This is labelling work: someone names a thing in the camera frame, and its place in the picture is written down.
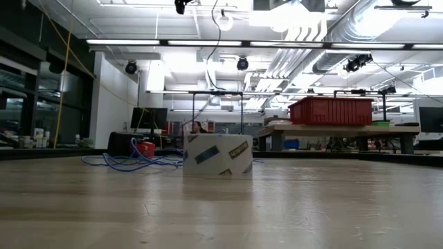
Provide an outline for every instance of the sticker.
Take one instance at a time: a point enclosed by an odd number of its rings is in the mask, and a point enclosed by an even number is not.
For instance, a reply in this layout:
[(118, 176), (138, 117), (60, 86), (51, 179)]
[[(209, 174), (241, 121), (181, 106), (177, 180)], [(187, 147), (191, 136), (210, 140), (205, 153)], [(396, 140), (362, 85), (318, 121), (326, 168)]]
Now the sticker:
[(195, 138), (197, 138), (197, 135), (189, 135), (188, 142), (191, 143)]
[(196, 156), (195, 162), (197, 164), (200, 164), (200, 163), (208, 160), (209, 158), (212, 158), (213, 156), (217, 155), (218, 153), (220, 153), (219, 148), (217, 148), (217, 146), (214, 145), (211, 148), (205, 150), (203, 153)]
[(230, 169), (227, 169), (225, 171), (223, 171), (222, 173), (219, 174), (219, 176), (232, 176), (232, 172), (230, 171)]
[(248, 141), (244, 141), (239, 147), (229, 152), (230, 159), (238, 157), (241, 153), (245, 152), (249, 148)]
[(243, 174), (248, 174), (252, 172), (252, 162), (249, 164), (249, 166), (243, 171)]

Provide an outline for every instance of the person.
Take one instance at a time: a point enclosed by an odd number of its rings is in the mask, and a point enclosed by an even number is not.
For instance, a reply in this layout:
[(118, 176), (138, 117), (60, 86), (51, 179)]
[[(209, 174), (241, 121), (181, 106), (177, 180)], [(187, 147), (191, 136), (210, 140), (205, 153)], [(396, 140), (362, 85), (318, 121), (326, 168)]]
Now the person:
[(197, 133), (208, 133), (205, 129), (201, 128), (201, 123), (199, 121), (194, 121), (192, 125), (192, 134)]

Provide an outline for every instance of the desk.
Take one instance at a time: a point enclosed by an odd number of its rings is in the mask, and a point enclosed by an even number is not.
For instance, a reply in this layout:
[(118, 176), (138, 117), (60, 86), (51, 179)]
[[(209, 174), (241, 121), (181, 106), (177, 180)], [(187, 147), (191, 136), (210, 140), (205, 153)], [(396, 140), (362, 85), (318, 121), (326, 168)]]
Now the desk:
[(259, 131), (260, 151), (266, 151), (266, 137), (271, 137), (271, 151), (282, 151), (282, 142), (286, 136), (333, 136), (356, 137), (368, 150), (368, 138), (400, 138), (401, 153), (414, 154), (414, 136), (420, 127), (333, 127), (311, 126), (302, 124), (276, 124)]
[(248, 176), (115, 172), (80, 158), (0, 163), (0, 247), (441, 248), (443, 171), (265, 159)]

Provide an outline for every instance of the table leg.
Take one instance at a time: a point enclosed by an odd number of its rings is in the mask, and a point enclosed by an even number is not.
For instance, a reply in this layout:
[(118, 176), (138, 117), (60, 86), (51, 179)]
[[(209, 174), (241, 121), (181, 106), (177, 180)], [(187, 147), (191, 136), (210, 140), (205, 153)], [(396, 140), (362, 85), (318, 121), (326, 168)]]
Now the table leg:
[(266, 137), (265, 136), (258, 138), (258, 151), (266, 152)]
[(414, 136), (405, 135), (400, 137), (400, 147), (402, 154), (414, 154)]
[(282, 134), (281, 131), (274, 131), (271, 134), (271, 151), (283, 150)]
[(360, 151), (368, 151), (368, 138), (357, 138), (357, 145)]

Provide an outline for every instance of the computer monitor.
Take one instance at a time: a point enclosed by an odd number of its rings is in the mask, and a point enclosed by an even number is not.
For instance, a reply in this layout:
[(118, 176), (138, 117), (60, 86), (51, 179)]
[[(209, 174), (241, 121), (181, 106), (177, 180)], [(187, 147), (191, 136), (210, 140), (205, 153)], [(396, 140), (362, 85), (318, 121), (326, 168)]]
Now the computer monitor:
[(134, 107), (132, 129), (167, 129), (168, 108)]
[(422, 132), (443, 132), (443, 107), (420, 107), (419, 112)]

